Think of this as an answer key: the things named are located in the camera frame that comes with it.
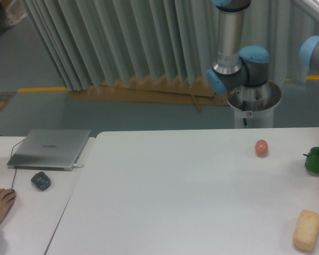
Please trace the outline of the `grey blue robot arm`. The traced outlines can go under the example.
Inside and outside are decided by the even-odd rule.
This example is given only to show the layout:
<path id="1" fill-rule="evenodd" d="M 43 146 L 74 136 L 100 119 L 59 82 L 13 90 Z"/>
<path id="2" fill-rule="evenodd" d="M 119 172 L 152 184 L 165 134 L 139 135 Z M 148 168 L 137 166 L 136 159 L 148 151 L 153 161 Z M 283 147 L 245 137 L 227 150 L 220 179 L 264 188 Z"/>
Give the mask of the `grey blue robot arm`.
<path id="1" fill-rule="evenodd" d="M 319 74 L 319 1 L 214 1 L 217 54 L 206 78 L 238 129 L 272 128 L 287 75 Z"/>

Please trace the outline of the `bare human hand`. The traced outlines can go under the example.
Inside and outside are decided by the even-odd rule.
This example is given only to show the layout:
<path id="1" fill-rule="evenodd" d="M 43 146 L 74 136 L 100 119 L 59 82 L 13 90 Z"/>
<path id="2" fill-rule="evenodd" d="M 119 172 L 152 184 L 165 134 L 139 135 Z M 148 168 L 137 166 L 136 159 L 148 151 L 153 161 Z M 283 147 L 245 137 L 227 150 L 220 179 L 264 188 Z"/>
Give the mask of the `bare human hand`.
<path id="1" fill-rule="evenodd" d="M 15 200 L 16 193 L 11 193 L 11 189 L 0 189 L 0 224 L 14 205 Z"/>

